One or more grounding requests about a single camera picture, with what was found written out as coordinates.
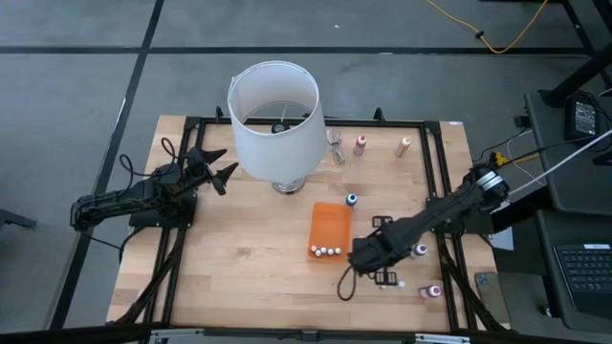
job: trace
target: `pink cap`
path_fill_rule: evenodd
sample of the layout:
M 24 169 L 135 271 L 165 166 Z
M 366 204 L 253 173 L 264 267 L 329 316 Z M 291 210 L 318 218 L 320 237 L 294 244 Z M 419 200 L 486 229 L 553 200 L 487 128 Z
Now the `pink cap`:
M 432 297 L 440 296 L 442 294 L 442 290 L 438 286 L 429 286 L 429 288 L 427 288 L 427 292 Z

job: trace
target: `white lampshade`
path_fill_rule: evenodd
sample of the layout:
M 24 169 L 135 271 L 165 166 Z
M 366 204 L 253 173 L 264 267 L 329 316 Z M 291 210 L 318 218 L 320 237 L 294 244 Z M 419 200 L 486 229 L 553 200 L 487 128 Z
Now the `white lampshade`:
M 311 115 L 278 134 L 244 125 L 251 114 L 276 103 L 300 105 Z M 268 61 L 249 67 L 232 79 L 228 107 L 238 161 L 257 179 L 292 183 L 313 171 L 328 150 L 317 83 L 293 63 Z

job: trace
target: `lamp base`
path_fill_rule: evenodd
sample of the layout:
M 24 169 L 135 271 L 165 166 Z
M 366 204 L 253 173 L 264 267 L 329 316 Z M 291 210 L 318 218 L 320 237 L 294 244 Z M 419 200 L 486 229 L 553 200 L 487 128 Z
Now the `lamp base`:
M 272 183 L 272 187 L 274 188 L 274 190 L 280 192 L 281 194 L 293 195 L 297 191 L 299 191 L 305 183 L 306 177 L 302 177 L 291 183 Z

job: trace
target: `gray carpet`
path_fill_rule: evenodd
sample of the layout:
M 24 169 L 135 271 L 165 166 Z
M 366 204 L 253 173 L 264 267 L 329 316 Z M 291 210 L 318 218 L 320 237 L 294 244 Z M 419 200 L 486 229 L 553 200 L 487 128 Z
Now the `gray carpet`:
M 46 326 L 76 236 L 70 204 L 92 190 L 134 62 L 0 55 L 0 208 L 38 220 L 0 229 L 2 333 Z
M 477 0 L 438 3 L 485 30 L 498 46 L 511 41 L 537 8 Z M 596 47 L 612 39 L 590 2 L 572 4 Z M 0 0 L 0 46 L 140 46 L 153 5 L 153 0 Z M 153 46 L 160 47 L 283 45 L 480 47 L 470 31 L 424 2 L 400 0 L 166 0 L 153 38 Z M 579 47 L 580 42 L 562 7 L 551 5 L 520 46 Z M 584 62 L 553 56 L 150 55 L 120 153 L 142 169 L 159 115 L 212 116 L 216 105 L 227 110 L 230 78 L 268 59 L 286 59 L 308 69 L 317 79 L 328 116 L 370 118 L 380 106 L 387 118 L 464 121 L 474 157 L 517 132 L 512 118 L 522 114 L 525 92 L 555 86 Z M 135 60 L 133 54 L 0 54 L 0 144 L 5 147 L 0 153 L 0 207 L 39 221 L 35 230 L 0 230 L 2 333 L 47 324 L 75 237 L 68 226 L 69 206 L 92 189 Z M 586 88 L 601 91 L 601 79 L 594 78 Z M 527 135 L 516 140 L 513 153 L 533 147 Z M 541 171 L 536 161 L 524 167 Z M 116 167 L 109 188 L 124 187 L 126 177 Z M 511 186 L 529 180 L 516 169 L 504 171 L 504 177 Z M 95 235 L 118 244 L 126 235 L 126 223 L 125 218 L 107 221 Z M 117 252 L 92 243 L 68 327 L 104 322 L 117 270 Z M 567 330 L 557 319 L 541 315 L 539 280 L 509 274 L 500 279 L 518 331 L 612 341 L 608 335 Z

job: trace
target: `metal bracket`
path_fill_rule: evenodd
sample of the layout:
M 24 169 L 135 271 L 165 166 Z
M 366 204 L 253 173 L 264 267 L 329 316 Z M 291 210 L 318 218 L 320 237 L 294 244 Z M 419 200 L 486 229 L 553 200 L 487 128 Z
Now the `metal bracket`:
M 427 344 L 468 344 L 470 339 L 456 335 L 416 333 L 414 342 Z
M 302 342 L 314 343 L 318 342 L 317 331 L 302 331 Z
M 151 331 L 151 339 L 175 338 L 188 335 L 205 335 L 204 329 L 173 329 Z
M 426 120 L 424 122 L 425 128 L 433 135 L 441 135 L 442 129 L 440 129 L 440 122 L 437 120 Z
M 200 118 L 197 117 L 188 117 L 185 119 L 185 126 L 183 127 L 183 132 L 191 131 L 191 129 L 195 128 L 200 123 Z
M 379 123 L 385 122 L 384 115 L 383 115 L 383 109 L 376 108 L 376 111 L 374 112 L 374 119 L 377 120 Z
M 221 110 L 220 106 L 217 106 L 217 108 L 214 110 L 214 117 L 215 117 L 217 124 L 221 123 L 222 116 L 223 116 L 223 110 Z

